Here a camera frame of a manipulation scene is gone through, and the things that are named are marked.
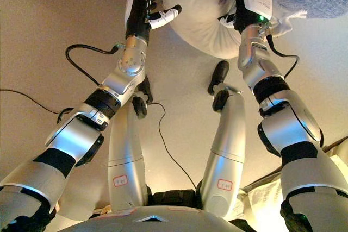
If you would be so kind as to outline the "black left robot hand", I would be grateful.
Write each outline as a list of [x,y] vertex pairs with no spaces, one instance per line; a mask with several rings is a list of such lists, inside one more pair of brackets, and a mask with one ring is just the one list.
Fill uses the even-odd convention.
[[156,0],[127,0],[125,37],[136,36],[148,43],[151,30],[170,23],[182,12],[179,4],[170,9],[153,12],[156,7]]

